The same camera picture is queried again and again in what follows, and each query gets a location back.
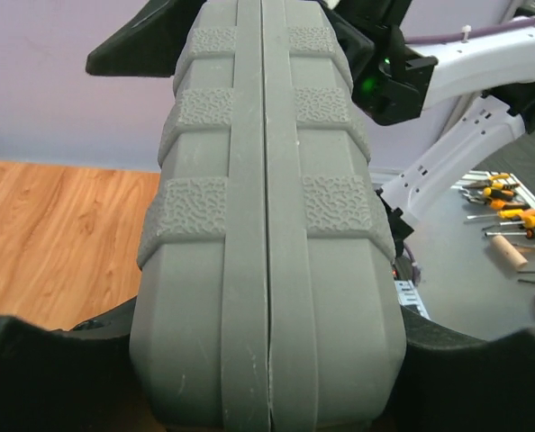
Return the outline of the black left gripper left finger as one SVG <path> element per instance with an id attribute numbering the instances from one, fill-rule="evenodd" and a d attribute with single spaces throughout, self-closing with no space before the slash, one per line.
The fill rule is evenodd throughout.
<path id="1" fill-rule="evenodd" d="M 70 330 L 0 315 L 0 431 L 157 431 L 131 368 L 135 301 Z"/>

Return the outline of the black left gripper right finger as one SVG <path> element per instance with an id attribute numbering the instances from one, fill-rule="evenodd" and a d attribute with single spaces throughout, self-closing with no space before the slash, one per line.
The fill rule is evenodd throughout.
<path id="1" fill-rule="evenodd" d="M 535 431 L 535 327 L 491 341 L 397 314 L 406 343 L 375 431 Z"/>

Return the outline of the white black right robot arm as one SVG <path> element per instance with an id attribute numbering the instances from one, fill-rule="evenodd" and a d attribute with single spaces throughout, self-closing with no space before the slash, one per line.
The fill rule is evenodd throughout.
<path id="1" fill-rule="evenodd" d="M 535 16 L 476 31 L 405 40 L 387 25 L 356 28 L 319 1 L 239 1 L 234 23 L 225 1 L 150 1 L 93 50 L 86 72 L 100 77 L 173 77 L 178 101 L 199 59 L 234 59 L 240 47 L 263 55 L 270 30 L 292 59 L 327 59 L 339 79 L 327 85 L 308 68 L 274 95 L 294 103 L 292 115 L 315 130 L 358 137 L 356 110 L 387 126 L 462 94 L 486 95 L 535 83 Z"/>

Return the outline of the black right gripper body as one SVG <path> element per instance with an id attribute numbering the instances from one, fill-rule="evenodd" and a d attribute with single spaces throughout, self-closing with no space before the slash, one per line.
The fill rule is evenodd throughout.
<path id="1" fill-rule="evenodd" d="M 346 0 L 322 9 L 353 81 L 352 101 L 381 126 L 421 116 L 438 60 L 412 50 L 400 29 L 410 0 Z"/>

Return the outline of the grey plastic tool case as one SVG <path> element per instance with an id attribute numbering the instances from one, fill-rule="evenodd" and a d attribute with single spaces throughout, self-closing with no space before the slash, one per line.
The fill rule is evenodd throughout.
<path id="1" fill-rule="evenodd" d="M 313 1 L 208 1 L 159 145 L 130 358 L 168 430 L 363 431 L 405 353 L 348 61 Z"/>

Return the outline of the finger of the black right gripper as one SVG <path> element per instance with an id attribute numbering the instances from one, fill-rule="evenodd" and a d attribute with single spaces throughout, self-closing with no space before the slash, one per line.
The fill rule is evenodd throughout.
<path id="1" fill-rule="evenodd" d="M 94 77 L 172 77 L 203 0 L 149 0 L 121 29 L 93 49 Z"/>

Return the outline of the tools on background bench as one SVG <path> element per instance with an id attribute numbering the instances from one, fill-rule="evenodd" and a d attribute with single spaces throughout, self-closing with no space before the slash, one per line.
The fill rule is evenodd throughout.
<path id="1" fill-rule="evenodd" d="M 527 188 L 513 174 L 495 172 L 461 185 L 458 191 L 468 203 L 486 207 L 487 211 L 468 215 L 467 220 L 490 220 L 482 228 L 484 238 L 507 258 L 519 284 L 535 286 L 535 268 L 526 267 L 526 255 L 535 254 L 535 202 Z"/>

